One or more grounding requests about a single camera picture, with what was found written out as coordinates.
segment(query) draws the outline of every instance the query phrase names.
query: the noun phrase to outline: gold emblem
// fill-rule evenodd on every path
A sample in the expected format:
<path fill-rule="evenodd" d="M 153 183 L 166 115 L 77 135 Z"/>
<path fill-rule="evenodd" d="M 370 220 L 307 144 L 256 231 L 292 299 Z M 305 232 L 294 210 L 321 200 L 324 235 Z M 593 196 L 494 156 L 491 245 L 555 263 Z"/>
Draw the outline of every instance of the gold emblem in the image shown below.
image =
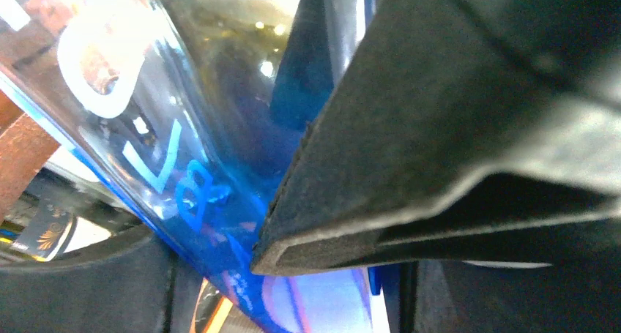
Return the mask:
<path fill-rule="evenodd" d="M 58 240 L 62 233 L 62 227 L 60 224 L 54 222 L 51 223 L 48 229 L 39 237 L 37 243 L 40 243 L 37 249 L 39 250 L 49 250 L 52 245 Z"/>

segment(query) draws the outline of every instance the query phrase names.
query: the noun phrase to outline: brown wooden surface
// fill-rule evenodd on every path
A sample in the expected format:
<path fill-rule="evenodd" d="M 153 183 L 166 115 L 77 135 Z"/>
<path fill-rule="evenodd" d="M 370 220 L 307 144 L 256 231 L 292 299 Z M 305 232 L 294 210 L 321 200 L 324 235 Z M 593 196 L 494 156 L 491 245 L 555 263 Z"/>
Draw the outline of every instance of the brown wooden surface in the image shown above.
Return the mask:
<path fill-rule="evenodd" d="M 0 91 L 0 222 L 58 146 Z"/>

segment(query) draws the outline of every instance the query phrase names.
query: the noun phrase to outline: black label with gold design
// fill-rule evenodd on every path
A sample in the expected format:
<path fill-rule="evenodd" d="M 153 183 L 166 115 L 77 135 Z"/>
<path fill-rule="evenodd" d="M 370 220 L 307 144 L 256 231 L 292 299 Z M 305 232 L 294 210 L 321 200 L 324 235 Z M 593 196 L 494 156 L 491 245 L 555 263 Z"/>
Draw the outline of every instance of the black label with gold design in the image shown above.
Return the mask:
<path fill-rule="evenodd" d="M 69 239 L 73 215 L 51 203 L 40 204 L 34 218 L 12 244 L 16 250 L 40 260 L 54 257 Z"/>

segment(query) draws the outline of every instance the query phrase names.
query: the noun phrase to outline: yellow strip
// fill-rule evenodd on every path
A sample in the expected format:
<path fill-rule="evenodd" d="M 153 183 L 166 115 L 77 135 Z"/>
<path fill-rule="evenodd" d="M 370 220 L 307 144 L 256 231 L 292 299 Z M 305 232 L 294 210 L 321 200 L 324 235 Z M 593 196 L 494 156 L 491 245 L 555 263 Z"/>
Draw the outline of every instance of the yellow strip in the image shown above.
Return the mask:
<path fill-rule="evenodd" d="M 220 302 L 217 303 L 217 307 L 203 333 L 218 333 L 222 329 L 224 320 L 226 319 L 226 316 L 228 316 L 228 313 L 231 311 L 232 307 L 233 303 L 231 300 L 228 300 L 227 298 L 220 299 Z"/>

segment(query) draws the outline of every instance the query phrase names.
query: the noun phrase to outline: transparent blue plastic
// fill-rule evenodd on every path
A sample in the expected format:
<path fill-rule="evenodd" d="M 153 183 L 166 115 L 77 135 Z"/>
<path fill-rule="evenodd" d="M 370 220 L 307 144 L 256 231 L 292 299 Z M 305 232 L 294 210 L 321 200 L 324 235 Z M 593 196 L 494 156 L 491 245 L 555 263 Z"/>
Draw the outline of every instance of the transparent blue plastic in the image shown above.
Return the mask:
<path fill-rule="evenodd" d="M 303 76 L 278 97 L 313 101 L 312 113 L 272 105 L 297 0 L 0 4 L 3 90 L 52 122 L 48 130 L 235 305 L 267 332 L 372 332 L 362 270 L 249 270 L 267 205 L 332 89 Z"/>

